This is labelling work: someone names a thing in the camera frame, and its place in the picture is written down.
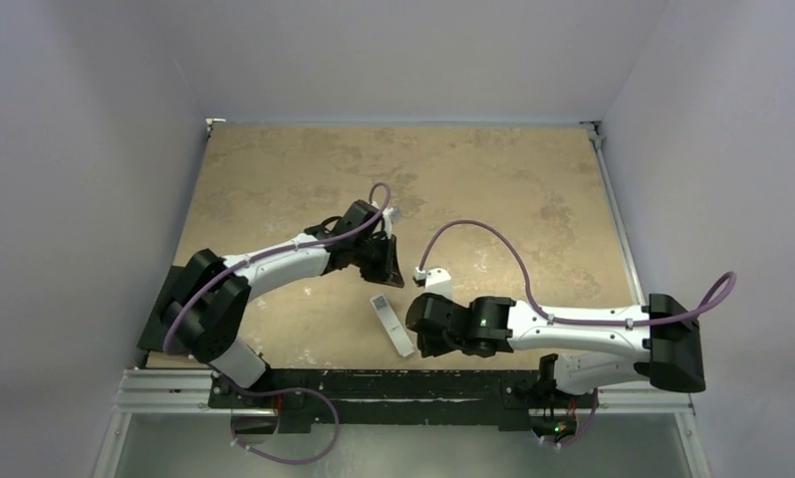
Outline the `white remote control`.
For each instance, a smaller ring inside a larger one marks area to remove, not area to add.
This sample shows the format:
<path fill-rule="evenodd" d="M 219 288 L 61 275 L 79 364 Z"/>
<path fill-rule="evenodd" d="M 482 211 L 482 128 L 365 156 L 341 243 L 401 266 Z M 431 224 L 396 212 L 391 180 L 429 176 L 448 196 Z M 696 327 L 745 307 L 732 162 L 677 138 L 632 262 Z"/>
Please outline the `white remote control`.
<path fill-rule="evenodd" d="M 386 296 L 373 296 L 370 298 L 370 302 L 397 354 L 401 358 L 408 358 L 413 355 L 415 352 L 414 344 Z"/>

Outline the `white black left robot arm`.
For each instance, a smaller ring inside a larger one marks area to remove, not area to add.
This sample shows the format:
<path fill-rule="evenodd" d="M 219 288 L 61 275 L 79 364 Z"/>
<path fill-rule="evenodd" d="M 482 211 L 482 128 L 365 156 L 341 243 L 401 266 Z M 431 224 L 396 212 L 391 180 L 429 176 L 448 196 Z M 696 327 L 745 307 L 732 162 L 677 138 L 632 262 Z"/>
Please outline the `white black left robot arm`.
<path fill-rule="evenodd" d="M 276 246 L 219 256 L 210 249 L 169 269 L 149 321 L 157 326 L 157 349 L 191 356 L 224 374 L 246 406 L 271 397 L 266 361 L 239 337 L 248 304 L 293 282 L 349 266 L 378 285 L 404 285 L 393 234 L 393 207 L 355 201 L 342 216 L 330 217 Z"/>

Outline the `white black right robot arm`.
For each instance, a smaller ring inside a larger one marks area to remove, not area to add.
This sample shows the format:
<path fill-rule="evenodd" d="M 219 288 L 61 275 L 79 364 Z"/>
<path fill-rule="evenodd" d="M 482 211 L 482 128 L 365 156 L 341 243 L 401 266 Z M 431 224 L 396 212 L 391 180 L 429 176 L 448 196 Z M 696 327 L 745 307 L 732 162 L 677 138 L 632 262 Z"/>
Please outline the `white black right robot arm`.
<path fill-rule="evenodd" d="M 644 306 L 550 307 L 539 313 L 526 301 L 506 297 L 480 297 L 461 306 L 426 292 L 410 304 L 405 324 L 425 358 L 451 352 L 491 358 L 538 349 L 566 351 L 565 356 L 542 357 L 534 379 L 537 397 L 557 405 L 570 395 L 641 380 L 671 392 L 704 391 L 698 319 L 667 319 L 684 312 L 664 294 L 652 294 Z"/>

